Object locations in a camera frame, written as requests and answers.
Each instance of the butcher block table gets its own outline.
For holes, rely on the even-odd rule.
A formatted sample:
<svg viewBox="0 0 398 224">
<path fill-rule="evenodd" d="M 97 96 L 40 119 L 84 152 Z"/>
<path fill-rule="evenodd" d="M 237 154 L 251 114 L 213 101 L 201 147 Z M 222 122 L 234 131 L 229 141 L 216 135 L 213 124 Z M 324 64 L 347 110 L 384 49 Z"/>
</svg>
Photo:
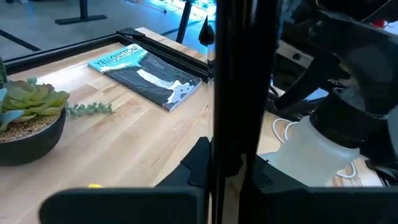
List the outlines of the butcher block table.
<svg viewBox="0 0 398 224">
<path fill-rule="evenodd" d="M 146 36 L 189 56 L 207 56 L 145 28 Z M 206 83 L 168 113 L 142 96 L 87 67 L 87 62 L 123 47 L 111 44 L 30 69 L 11 80 L 37 77 L 70 92 L 70 103 L 112 103 L 111 115 L 69 117 L 61 140 L 43 158 L 15 167 L 0 167 L 0 224 L 38 223 L 40 204 L 63 189 L 100 184 L 104 187 L 153 187 L 177 167 L 199 137 L 208 135 L 210 93 Z M 273 152 L 280 142 L 266 113 L 258 153 Z M 277 129 L 282 132 L 285 123 Z M 356 159 L 358 175 L 335 177 L 334 186 L 381 186 L 379 177 Z"/>
</svg>

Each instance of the yellowstone book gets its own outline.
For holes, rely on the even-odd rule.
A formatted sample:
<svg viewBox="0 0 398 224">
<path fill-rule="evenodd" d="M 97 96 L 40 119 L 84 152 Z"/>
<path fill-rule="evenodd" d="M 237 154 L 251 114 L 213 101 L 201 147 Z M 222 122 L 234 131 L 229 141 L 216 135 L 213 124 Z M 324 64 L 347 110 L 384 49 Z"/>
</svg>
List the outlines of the yellowstone book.
<svg viewBox="0 0 398 224">
<path fill-rule="evenodd" d="M 172 111 L 201 84 L 201 79 L 175 68 L 137 44 L 88 63 L 167 111 Z"/>
</svg>

